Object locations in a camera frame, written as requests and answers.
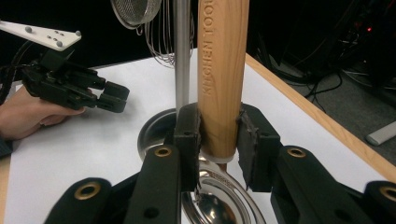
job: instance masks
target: human hand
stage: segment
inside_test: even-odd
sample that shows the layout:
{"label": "human hand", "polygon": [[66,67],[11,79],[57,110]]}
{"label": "human hand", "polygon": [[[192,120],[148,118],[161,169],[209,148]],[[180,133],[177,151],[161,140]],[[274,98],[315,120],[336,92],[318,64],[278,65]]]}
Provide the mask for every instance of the human hand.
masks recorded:
{"label": "human hand", "polygon": [[22,139],[42,125],[58,124],[84,111],[84,107],[74,110],[33,97],[22,86],[0,105],[0,136],[6,140]]}

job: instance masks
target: wooden handle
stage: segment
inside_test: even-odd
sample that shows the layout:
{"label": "wooden handle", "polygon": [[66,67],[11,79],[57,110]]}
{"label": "wooden handle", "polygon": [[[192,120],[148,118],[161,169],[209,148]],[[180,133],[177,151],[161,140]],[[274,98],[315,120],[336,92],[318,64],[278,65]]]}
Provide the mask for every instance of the wooden handle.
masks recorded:
{"label": "wooden handle", "polygon": [[233,159],[248,35],[248,0],[200,0],[198,108],[202,154],[216,163]]}

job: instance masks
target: metal strainer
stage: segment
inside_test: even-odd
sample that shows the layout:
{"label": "metal strainer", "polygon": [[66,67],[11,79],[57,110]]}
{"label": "metal strainer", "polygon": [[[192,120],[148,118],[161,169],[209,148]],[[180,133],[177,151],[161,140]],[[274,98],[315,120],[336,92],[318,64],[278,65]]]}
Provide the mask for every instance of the metal strainer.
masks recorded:
{"label": "metal strainer", "polygon": [[120,23],[133,30],[152,21],[160,10],[162,0],[111,0]]}

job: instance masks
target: brass grommet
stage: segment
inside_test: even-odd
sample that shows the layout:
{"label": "brass grommet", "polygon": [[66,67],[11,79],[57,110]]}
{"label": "brass grommet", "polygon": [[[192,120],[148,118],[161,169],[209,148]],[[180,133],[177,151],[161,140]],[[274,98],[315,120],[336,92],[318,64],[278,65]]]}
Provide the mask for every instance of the brass grommet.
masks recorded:
{"label": "brass grommet", "polygon": [[304,158],[306,156],[306,153],[304,151],[294,147],[288,148],[288,153],[292,157],[296,157],[296,158]]}
{"label": "brass grommet", "polygon": [[396,202],[396,188],[383,186],[379,188],[379,192],[389,200]]}
{"label": "brass grommet", "polygon": [[100,191],[100,184],[92,181],[80,186],[75,192],[75,198],[78,200],[87,200],[95,196]]}
{"label": "brass grommet", "polygon": [[155,149],[155,155],[158,157],[166,157],[172,153],[172,150],[169,147],[160,147]]}

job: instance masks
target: metal rod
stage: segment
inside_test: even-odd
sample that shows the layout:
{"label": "metal rod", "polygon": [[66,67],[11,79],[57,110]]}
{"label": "metal rod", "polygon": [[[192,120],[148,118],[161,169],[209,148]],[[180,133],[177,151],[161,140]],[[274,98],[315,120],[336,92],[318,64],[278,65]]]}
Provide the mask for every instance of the metal rod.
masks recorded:
{"label": "metal rod", "polygon": [[176,112],[189,103],[191,0],[174,0]]}

